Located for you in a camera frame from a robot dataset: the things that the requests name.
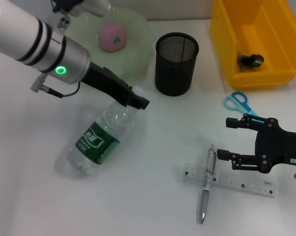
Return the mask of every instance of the pink toy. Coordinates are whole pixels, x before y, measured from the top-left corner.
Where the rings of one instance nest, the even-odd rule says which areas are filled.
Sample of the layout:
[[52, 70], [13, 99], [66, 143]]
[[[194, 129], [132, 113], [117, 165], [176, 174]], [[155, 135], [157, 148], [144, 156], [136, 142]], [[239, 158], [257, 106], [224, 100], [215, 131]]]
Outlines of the pink toy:
[[98, 34], [98, 43], [102, 50], [116, 52], [126, 45], [126, 31], [117, 24], [106, 24]]

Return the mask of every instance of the white table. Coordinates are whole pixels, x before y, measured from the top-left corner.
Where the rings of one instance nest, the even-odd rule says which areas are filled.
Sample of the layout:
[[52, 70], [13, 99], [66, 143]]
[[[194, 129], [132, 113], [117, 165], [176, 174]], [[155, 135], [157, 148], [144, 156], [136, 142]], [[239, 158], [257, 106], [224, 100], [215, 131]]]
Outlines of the white table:
[[[133, 138], [120, 146], [96, 178], [81, 179], [65, 162], [70, 146], [112, 99], [82, 85], [58, 99], [35, 94], [38, 72], [0, 54], [0, 236], [296, 236], [295, 166], [244, 176], [275, 183], [275, 199], [213, 188], [203, 225], [196, 224], [199, 186], [175, 181], [175, 169], [204, 166], [216, 147], [254, 153], [256, 132], [225, 127], [240, 118], [222, 101], [233, 91], [223, 81], [208, 28], [210, 21], [150, 22], [156, 38], [181, 31], [200, 46], [192, 87], [180, 97], [154, 86], [154, 56], [141, 85], [151, 104], [141, 112]], [[76, 85], [48, 78], [67, 93]], [[296, 132], [296, 78], [274, 90], [246, 92], [262, 117]], [[216, 168], [232, 172], [231, 163]]]

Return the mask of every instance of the ruler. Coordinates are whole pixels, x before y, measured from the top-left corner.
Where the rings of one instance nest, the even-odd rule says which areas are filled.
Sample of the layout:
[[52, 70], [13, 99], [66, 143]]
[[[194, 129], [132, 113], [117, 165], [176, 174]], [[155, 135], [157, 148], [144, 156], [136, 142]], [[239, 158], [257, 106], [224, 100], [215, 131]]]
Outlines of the ruler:
[[[205, 167], [186, 164], [180, 172], [179, 174], [183, 180], [194, 179], [196, 181], [204, 181], [205, 178]], [[221, 185], [249, 194], [270, 198], [275, 197], [274, 183], [266, 180], [251, 179], [237, 174], [215, 171], [212, 179], [208, 179], [208, 181], [212, 185]]]

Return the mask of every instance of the yellow plastic bin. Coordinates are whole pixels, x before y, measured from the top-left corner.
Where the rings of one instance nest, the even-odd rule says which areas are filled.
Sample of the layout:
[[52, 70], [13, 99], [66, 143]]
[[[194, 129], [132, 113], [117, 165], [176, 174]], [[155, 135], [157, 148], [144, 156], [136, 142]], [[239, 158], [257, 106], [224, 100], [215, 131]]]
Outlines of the yellow plastic bin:
[[[296, 75], [296, 18], [285, 0], [215, 0], [210, 34], [234, 88], [284, 84]], [[238, 52], [265, 62], [241, 71]]]

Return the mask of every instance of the small object in bin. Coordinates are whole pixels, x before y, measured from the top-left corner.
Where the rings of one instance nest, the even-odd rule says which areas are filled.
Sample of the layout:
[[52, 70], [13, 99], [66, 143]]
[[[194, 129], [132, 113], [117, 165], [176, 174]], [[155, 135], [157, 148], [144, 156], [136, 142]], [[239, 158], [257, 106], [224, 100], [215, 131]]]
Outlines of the small object in bin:
[[249, 67], [260, 67], [264, 63], [264, 57], [259, 54], [245, 56], [241, 52], [238, 52], [237, 62], [241, 65], [241, 71], [244, 71]]

